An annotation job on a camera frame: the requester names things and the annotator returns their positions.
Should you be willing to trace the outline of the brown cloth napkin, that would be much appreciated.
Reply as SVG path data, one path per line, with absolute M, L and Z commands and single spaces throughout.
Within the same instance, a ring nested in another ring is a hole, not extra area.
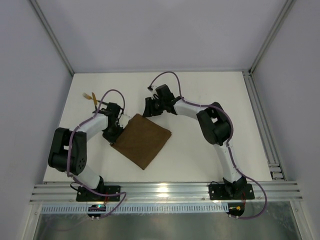
M 172 132 L 136 114 L 111 146 L 142 170 L 154 160 Z

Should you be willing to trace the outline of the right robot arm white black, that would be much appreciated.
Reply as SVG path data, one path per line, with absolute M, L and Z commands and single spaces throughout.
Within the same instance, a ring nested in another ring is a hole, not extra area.
M 151 97 L 145 99 L 143 117 L 160 116 L 163 112 L 176 116 L 185 116 L 199 123 L 204 139 L 217 152 L 223 171 L 223 182 L 226 187 L 240 190 L 247 184 L 246 178 L 236 168 L 236 160 L 232 156 L 230 139 L 233 134 L 231 121 L 218 102 L 200 105 L 175 97 L 166 84 L 147 88 Z

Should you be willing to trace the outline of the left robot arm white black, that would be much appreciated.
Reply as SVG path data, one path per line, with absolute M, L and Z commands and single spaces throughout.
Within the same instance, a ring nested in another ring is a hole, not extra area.
M 59 127 L 55 130 L 49 157 L 49 167 L 66 173 L 77 183 L 99 191 L 103 178 L 87 165 L 87 142 L 97 134 L 111 145 L 123 133 L 119 120 L 124 109 L 110 102 L 106 108 L 96 110 L 88 120 L 71 130 Z

